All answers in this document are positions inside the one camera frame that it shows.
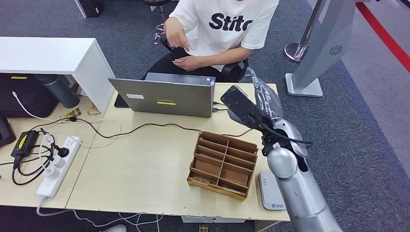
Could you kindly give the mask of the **person's left hand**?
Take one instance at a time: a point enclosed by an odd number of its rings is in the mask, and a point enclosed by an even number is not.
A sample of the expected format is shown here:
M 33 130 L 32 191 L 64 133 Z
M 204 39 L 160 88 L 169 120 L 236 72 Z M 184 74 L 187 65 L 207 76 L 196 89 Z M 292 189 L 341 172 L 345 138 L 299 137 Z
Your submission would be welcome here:
M 173 60 L 172 63 L 189 72 L 203 67 L 203 61 L 201 57 L 197 56 L 186 56 L 178 58 Z

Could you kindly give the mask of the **person's right hand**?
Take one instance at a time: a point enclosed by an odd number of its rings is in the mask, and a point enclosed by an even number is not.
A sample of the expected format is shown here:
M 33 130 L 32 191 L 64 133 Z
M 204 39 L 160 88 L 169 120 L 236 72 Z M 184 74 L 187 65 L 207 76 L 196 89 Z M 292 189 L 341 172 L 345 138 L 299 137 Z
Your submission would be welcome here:
M 169 17 L 165 21 L 164 30 L 170 46 L 183 47 L 187 51 L 190 50 L 190 45 L 182 24 L 176 17 Z

